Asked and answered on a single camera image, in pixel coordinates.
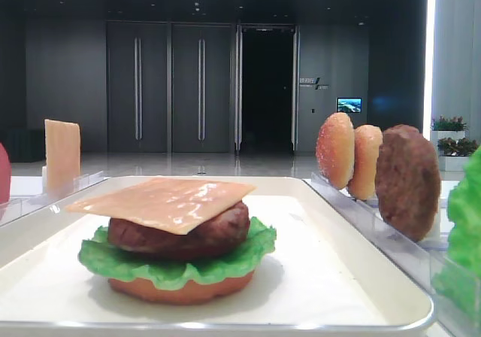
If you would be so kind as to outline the orange cheese slice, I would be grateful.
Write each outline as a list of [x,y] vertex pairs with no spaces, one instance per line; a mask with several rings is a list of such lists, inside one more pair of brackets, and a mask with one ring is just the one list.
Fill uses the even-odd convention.
[[46,147],[46,191],[64,196],[80,176],[80,127],[58,120],[44,121]]
[[240,202],[255,188],[245,183],[155,177],[76,201],[65,210],[127,220],[175,235],[186,235]]

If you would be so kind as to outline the standing brown meat patty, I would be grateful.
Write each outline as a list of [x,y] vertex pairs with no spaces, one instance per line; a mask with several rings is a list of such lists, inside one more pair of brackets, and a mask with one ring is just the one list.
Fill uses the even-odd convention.
[[383,132],[375,190],[384,222],[422,240],[434,223],[440,185],[437,153],[417,128],[397,125]]

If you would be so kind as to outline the lettuce leaf on burger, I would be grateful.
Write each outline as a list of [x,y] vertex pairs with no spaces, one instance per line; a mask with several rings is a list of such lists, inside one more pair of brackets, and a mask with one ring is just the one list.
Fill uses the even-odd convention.
[[275,251],[277,239],[274,227],[252,217],[246,241],[232,252],[181,262],[149,260],[120,250],[107,241],[107,232],[106,226],[100,226],[91,239],[82,241],[79,262],[96,275],[124,282],[142,278],[151,281],[158,290],[179,290],[189,281],[209,285],[226,278],[243,277],[254,271],[266,254]]

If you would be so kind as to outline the red tomato slice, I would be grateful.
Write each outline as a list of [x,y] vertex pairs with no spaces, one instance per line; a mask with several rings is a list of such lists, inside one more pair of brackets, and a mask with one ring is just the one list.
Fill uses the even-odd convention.
[[3,144],[0,144],[0,203],[10,199],[11,163]]

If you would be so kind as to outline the standing green lettuce leaf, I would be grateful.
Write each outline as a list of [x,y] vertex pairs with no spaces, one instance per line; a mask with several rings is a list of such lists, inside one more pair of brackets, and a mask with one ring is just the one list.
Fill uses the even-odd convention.
[[434,277],[434,287],[480,321],[480,150],[471,155],[464,171],[464,179],[449,193],[447,216],[454,223],[448,237],[449,261]]

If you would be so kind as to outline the sesame bun top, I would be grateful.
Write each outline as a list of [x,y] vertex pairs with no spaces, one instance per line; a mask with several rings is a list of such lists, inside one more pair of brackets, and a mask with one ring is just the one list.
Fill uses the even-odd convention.
[[316,159],[320,174],[337,190],[351,180],[355,159],[355,133],[344,112],[330,115],[319,129]]

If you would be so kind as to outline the dark double doors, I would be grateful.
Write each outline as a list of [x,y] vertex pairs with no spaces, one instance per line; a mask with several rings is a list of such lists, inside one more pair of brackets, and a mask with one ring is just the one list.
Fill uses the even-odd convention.
[[234,150],[234,27],[109,22],[108,150]]

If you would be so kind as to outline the plain bun slice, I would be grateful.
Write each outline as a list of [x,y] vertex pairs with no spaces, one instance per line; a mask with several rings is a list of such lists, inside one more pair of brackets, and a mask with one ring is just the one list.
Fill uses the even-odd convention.
[[362,125],[355,129],[354,171],[347,185],[349,194],[366,200],[375,194],[377,158],[383,134],[377,126]]

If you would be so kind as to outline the bottom bun on burger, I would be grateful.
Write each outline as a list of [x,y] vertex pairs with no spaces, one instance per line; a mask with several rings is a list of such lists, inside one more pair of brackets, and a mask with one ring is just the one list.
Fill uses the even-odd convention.
[[188,281],[179,290],[158,289],[152,281],[144,278],[137,278],[129,282],[109,278],[108,283],[113,290],[119,293],[147,302],[170,305],[199,305],[240,292],[251,282],[254,273],[255,270],[252,270],[242,277],[225,278],[214,284],[199,284]]

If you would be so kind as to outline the white rectangular tray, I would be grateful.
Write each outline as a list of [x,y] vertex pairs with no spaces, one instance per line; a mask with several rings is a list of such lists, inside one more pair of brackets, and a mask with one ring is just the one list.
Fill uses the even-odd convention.
[[4,222],[3,336],[421,336],[434,322],[432,298],[297,178],[244,178],[277,240],[241,292],[193,306],[116,293],[77,259],[108,219],[65,207],[141,181],[111,178]]

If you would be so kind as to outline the white planter with plants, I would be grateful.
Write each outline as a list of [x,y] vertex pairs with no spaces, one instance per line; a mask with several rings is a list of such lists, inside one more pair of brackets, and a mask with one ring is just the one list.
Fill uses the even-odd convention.
[[479,144],[467,136],[463,117],[439,116],[431,121],[431,142],[437,150],[440,170],[462,172]]

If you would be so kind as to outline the long clear right divider strip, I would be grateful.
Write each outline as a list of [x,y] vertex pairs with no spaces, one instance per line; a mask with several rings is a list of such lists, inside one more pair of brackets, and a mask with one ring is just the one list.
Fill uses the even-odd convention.
[[438,323],[452,336],[480,335],[480,279],[448,256],[448,192],[457,181],[443,181],[433,229],[421,242],[409,240],[382,221],[377,200],[356,201],[313,172],[308,184],[367,240],[433,297]]

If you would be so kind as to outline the long clear divider strip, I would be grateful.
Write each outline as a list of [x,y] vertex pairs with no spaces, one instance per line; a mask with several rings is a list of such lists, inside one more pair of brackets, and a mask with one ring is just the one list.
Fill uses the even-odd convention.
[[377,200],[356,201],[313,172],[308,184],[367,240],[433,297],[438,323],[452,336],[480,335],[480,279],[448,256],[448,192],[457,181],[443,181],[433,229],[421,242],[409,240],[382,221]]
[[81,175],[59,191],[46,191],[46,177],[13,176],[8,202],[1,203],[1,225],[13,222],[33,211],[71,196],[105,179],[104,172]]

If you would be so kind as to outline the long clear left divider strip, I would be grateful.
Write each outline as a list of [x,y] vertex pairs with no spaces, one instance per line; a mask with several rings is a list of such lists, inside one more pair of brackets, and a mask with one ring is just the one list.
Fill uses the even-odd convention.
[[1,225],[13,222],[33,211],[71,196],[105,179],[104,172],[81,175],[59,191],[46,191],[46,177],[13,176],[8,202],[1,203]]

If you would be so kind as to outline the small wall screen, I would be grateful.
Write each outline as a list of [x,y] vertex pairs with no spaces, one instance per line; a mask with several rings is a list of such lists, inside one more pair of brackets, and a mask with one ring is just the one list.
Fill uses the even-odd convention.
[[338,98],[337,112],[357,114],[362,112],[361,98]]

